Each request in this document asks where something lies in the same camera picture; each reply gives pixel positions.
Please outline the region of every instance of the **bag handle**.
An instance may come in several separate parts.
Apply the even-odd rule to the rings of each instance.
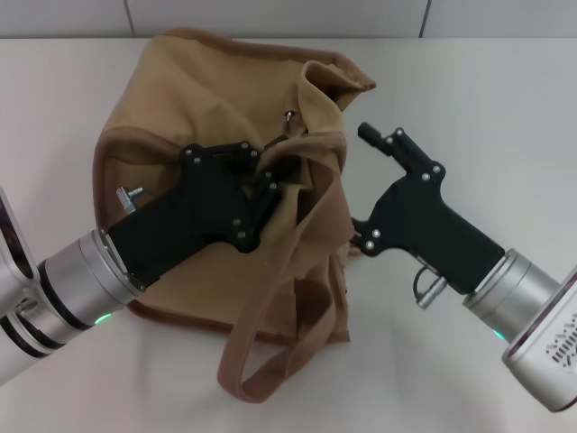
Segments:
[[[259,285],[245,305],[241,316],[224,348],[218,369],[218,382],[233,396],[252,403],[266,401],[290,376],[298,372],[318,352],[333,332],[336,308],[331,291],[324,284],[311,281],[295,281],[295,290],[303,294],[303,300],[314,305],[317,317],[314,325],[296,343],[282,350],[264,363],[250,378],[243,381],[244,367],[254,344],[259,325],[280,286],[296,239],[290,239],[276,255],[275,272],[266,278],[268,283]]]
[[[252,403],[266,401],[290,376],[297,373],[325,345],[334,329],[336,309],[330,290],[314,281],[298,281],[315,304],[325,308],[307,334],[264,363],[243,382],[248,354],[263,315],[251,316],[244,311],[230,335],[218,371],[218,381],[233,396]]]

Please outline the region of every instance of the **wall tile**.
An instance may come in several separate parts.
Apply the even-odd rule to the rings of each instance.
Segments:
[[[0,37],[130,36],[123,0],[0,0]]]
[[[426,0],[129,0],[148,36],[200,27],[234,37],[417,37]]]
[[[432,0],[425,37],[575,37],[574,0]]]

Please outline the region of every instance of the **bag strap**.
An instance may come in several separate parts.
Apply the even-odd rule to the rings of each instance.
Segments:
[[[294,345],[282,350],[264,363],[243,382],[243,372],[256,332],[276,287],[262,291],[260,301],[251,302],[244,310],[229,337],[218,371],[218,381],[233,396],[248,402],[267,400],[290,376],[297,373],[326,343],[334,329],[336,308],[330,290],[315,281],[296,281],[307,294],[308,301],[322,306],[316,323]]]

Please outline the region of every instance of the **tan canvas bag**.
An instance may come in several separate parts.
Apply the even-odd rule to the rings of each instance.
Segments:
[[[348,339],[342,255],[353,227],[340,181],[341,112],[374,86],[336,53],[177,29],[146,46],[104,127],[94,160],[96,218],[104,228],[124,216],[118,187],[161,193],[174,186],[177,156],[188,144],[245,140],[264,149],[286,133],[262,154],[258,170],[284,155],[301,157],[298,179],[280,185],[283,199],[258,249],[243,254],[210,244],[131,305],[146,318],[230,330],[218,380],[238,398],[266,400],[329,339]],[[256,336],[288,345],[244,382]]]

